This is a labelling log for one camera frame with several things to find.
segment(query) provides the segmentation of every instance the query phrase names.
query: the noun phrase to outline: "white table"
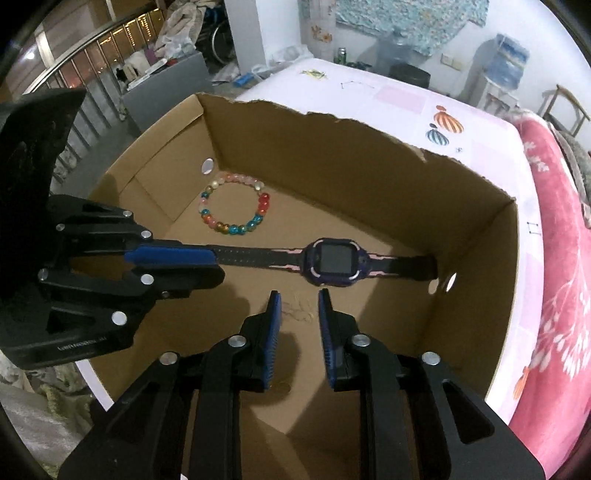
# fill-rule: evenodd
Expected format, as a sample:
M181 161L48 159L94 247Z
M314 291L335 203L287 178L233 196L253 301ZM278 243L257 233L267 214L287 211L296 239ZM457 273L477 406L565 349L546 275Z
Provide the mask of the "white table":
M516 198L519 261L514 305L501 359L486 395L487 403L508 423L517 406L515 384L523 367L529 365L537 340L544 274L538 198L517 130L429 90L318 59L293 65L238 97L241 101L260 99L302 113L357 119L416 147L453 157ZM434 116L442 109L461 123L461 133L449 132L437 123ZM449 128L459 129L446 117L439 119ZM429 137L432 130L440 131L448 143L430 140L441 138ZM113 401L90 362L77 364L101 405L109 408Z

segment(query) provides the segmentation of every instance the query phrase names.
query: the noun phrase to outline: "beaded bracelet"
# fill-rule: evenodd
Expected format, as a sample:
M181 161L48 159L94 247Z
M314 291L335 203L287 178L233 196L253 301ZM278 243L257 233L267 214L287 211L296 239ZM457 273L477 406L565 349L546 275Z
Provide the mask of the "beaded bracelet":
M224 183L242 183L255 189L259 196L259 205L256 209L256 214L244 225L228 225L227 223L218 222L207 209L207 203L209 196L216 190L220 185ZM203 222L206 223L209 228L216 232L230 234L230 235L244 235L246 232L252 232L263 220L263 217L269 209L269 199L271 196L268 193L263 193L262 190L265 188L265 184L260 180L255 180L252 177L246 175L240 175L235 173L222 173L217 180L212 181L203 192L201 192L201 198L199 199L199 212Z

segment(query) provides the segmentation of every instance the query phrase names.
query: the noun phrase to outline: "watch screen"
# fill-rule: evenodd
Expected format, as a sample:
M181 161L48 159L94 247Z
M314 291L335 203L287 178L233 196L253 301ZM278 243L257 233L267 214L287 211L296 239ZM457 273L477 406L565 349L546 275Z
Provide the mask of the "watch screen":
M346 275L350 277L357 272L354 254L357 252L351 245L320 245L320 273Z

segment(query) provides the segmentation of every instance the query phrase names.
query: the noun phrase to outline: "gray fabric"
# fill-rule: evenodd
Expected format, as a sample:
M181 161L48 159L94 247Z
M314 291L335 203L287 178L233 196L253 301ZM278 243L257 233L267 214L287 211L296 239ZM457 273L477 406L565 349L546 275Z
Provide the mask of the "gray fabric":
M581 176L583 177L587 201L591 205L591 157L589 157L583 146L570 133L560 132L560 135L564 137L573 150L577 165L581 171Z
M583 215L585 227L591 229L591 207L589 206L589 199L587 198L587 192L585 191L583 176L581 174L581 170L579 169L578 158L575 156L573 149L566 140L564 136L565 132L559 132L552 124L548 124L548 126L550 127L550 131L554 134L558 146L562 150L564 159L566 160L566 164L568 165L573 178L574 185L577 189L577 192L579 193L579 199L581 201L581 213Z

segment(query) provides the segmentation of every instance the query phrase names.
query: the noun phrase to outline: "electrical outlet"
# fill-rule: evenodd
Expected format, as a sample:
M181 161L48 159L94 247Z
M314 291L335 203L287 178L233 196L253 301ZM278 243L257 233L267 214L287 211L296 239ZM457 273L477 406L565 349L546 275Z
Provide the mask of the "electrical outlet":
M453 64L453 58L450 57L449 55L442 54L441 55L441 63L443 63L444 65L447 65L448 67L451 67Z
M464 62L459 59L454 59L452 62L452 69L461 72L464 69Z

